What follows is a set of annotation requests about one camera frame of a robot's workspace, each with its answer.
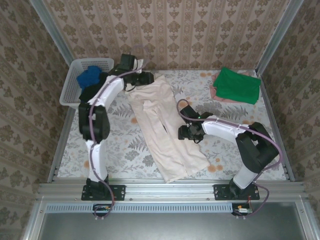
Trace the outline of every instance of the white laundry basket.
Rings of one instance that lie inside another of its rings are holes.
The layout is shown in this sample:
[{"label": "white laundry basket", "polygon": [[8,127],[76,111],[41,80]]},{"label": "white laundry basket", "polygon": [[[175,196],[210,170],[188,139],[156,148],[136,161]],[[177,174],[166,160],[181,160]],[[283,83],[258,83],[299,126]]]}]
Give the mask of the white laundry basket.
[{"label": "white laundry basket", "polygon": [[60,104],[77,109],[80,104],[80,88],[77,77],[89,66],[97,66],[103,72],[109,72],[114,67],[115,61],[112,58],[81,58],[72,61],[68,74],[66,75],[62,93],[60,95]]}]

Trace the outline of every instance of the pink garment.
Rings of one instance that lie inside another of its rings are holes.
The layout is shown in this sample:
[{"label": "pink garment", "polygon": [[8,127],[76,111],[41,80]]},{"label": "pink garment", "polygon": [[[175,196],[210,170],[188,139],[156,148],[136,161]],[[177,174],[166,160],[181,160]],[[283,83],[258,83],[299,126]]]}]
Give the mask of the pink garment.
[{"label": "pink garment", "polygon": [[[212,75],[212,81],[213,81],[213,84],[215,83],[218,75],[220,74],[220,72]],[[244,73],[241,73],[243,75],[246,75],[246,76],[250,76],[249,72],[244,72]],[[222,97],[219,97],[217,96],[217,88],[215,86],[210,85],[210,95],[211,95],[211,98],[214,99],[214,100],[217,100],[219,102],[223,102],[223,103],[231,103],[231,104],[242,104],[243,102],[241,101],[233,101],[231,99],[227,99],[227,98],[222,98]]]}]

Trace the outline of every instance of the wall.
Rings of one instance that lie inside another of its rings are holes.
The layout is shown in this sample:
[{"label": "wall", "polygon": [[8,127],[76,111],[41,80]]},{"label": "wall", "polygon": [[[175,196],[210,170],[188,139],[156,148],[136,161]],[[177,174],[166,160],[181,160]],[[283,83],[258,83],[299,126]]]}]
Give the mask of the wall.
[{"label": "wall", "polygon": [[0,239],[19,239],[64,124],[68,67],[27,0],[0,1]]},{"label": "wall", "polygon": [[262,74],[297,180],[320,219],[320,1],[305,0]]},{"label": "wall", "polygon": [[148,68],[166,70],[254,69],[289,0],[44,2],[74,58],[118,61],[143,44]]}]

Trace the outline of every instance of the green towel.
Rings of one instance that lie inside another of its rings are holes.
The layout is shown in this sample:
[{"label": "green towel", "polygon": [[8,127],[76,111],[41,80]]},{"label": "green towel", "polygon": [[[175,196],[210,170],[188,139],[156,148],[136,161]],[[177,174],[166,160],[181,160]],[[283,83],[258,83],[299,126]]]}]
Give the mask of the green towel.
[{"label": "green towel", "polygon": [[255,104],[259,99],[260,83],[258,78],[238,74],[223,67],[213,86],[220,98]]}]

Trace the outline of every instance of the blue cloth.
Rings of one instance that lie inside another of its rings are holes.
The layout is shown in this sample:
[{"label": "blue cloth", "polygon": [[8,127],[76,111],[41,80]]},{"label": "blue cloth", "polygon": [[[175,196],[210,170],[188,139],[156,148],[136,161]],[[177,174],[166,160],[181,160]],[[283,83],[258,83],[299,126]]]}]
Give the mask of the blue cloth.
[{"label": "blue cloth", "polygon": [[82,91],[91,85],[98,84],[100,79],[99,75],[102,70],[97,66],[89,66],[87,70],[81,73],[76,80],[79,83],[80,88]]}]

